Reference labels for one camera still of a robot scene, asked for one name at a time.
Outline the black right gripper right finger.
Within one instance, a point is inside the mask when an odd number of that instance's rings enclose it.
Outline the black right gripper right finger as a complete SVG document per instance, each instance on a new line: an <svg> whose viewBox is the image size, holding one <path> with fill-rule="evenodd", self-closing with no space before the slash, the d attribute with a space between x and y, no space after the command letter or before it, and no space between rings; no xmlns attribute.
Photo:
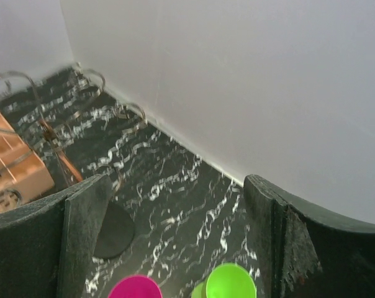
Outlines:
<svg viewBox="0 0 375 298"><path fill-rule="evenodd" d="M243 191L266 297L375 297L375 224L254 174Z"/></svg>

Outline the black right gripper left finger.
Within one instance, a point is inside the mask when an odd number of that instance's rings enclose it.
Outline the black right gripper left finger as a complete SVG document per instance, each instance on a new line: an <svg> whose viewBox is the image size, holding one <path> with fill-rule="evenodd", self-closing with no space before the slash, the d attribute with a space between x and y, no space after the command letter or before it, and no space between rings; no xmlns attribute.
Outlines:
<svg viewBox="0 0 375 298"><path fill-rule="evenodd" d="M97 174L0 214L0 297L81 297L111 195Z"/></svg>

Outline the magenta plastic wine glass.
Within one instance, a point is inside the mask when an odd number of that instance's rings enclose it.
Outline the magenta plastic wine glass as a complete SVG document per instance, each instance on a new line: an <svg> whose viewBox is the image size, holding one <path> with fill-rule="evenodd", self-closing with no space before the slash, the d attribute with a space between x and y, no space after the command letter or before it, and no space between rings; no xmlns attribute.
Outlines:
<svg viewBox="0 0 375 298"><path fill-rule="evenodd" d="M157 283L147 276L131 275L119 281L108 298L162 298Z"/></svg>

